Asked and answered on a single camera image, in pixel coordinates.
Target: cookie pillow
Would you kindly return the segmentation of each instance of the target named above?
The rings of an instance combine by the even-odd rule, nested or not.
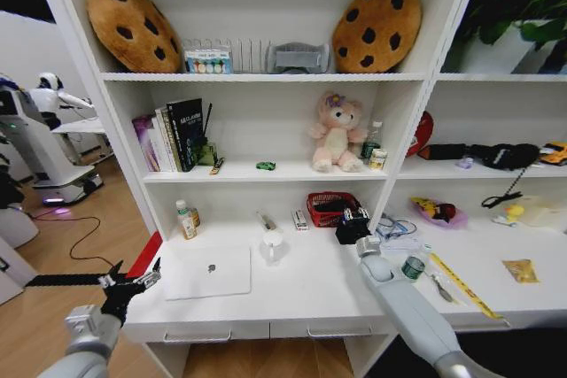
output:
[[[87,12],[100,42],[133,72],[174,73],[181,44],[151,0],[87,0]]]
[[[333,50],[341,73],[383,73],[416,41],[419,0],[353,0],[335,28]]]

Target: floor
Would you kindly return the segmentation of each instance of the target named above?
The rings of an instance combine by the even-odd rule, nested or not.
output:
[[[105,185],[89,198],[59,215],[43,219],[71,219],[96,215],[100,229],[81,243],[77,256],[99,255],[126,272],[147,242],[148,232],[114,158],[97,170]],[[29,187],[24,206],[33,215],[49,211]],[[19,254],[40,274],[102,273],[100,260],[69,258],[71,245],[94,226],[94,220],[38,221],[40,234],[18,248]],[[35,377],[61,358],[67,334],[63,319],[77,305],[101,304],[103,291],[86,287],[35,287],[0,305],[0,371],[2,376]],[[112,378],[163,376],[148,354],[121,336],[109,365]],[[304,338],[195,344],[191,347],[185,378],[343,378],[352,377],[342,340]]]

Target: tape measure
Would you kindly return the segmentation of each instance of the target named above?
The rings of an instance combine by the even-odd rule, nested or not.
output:
[[[480,297],[477,294],[475,294],[472,291],[472,289],[470,289],[469,286],[466,283],[464,283],[461,280],[461,278],[459,278],[459,276],[457,276],[455,272],[453,272],[451,267],[447,266],[445,262],[441,258],[439,258],[437,254],[432,252],[431,258],[433,259],[435,264],[439,266],[441,270],[443,270],[443,272],[445,272],[449,278],[451,278],[451,280],[456,284],[456,286],[459,287],[459,289],[461,289],[461,291],[464,292],[472,300],[472,302],[478,306],[480,311],[484,313],[485,316],[494,320],[503,320],[509,327],[511,326],[510,323],[506,320],[506,318],[504,318],[504,316],[490,310],[490,307],[488,307],[488,305],[484,301],[482,301]]]

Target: red wire basket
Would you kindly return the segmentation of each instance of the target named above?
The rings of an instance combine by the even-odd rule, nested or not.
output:
[[[320,192],[309,194],[307,197],[307,210],[311,220],[318,228],[336,228],[340,223],[343,212],[318,212],[315,207],[319,204],[327,204],[331,201],[344,199],[352,210],[358,210],[361,203],[347,192]]]

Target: bottle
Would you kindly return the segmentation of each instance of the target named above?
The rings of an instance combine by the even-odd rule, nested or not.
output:
[[[181,224],[185,239],[192,239],[197,236],[195,223],[193,223],[193,218],[189,215],[189,209],[187,204],[185,204],[185,200],[178,199],[175,201],[175,207],[177,207],[177,219]]]
[[[419,278],[429,263],[430,254],[431,246],[428,243],[423,244],[418,250],[409,254],[406,262],[401,267],[401,272],[410,281],[417,281],[417,278]]]
[[[372,150],[380,148],[380,143],[382,143],[382,121],[373,121],[369,135],[362,144],[362,158],[370,159]]]

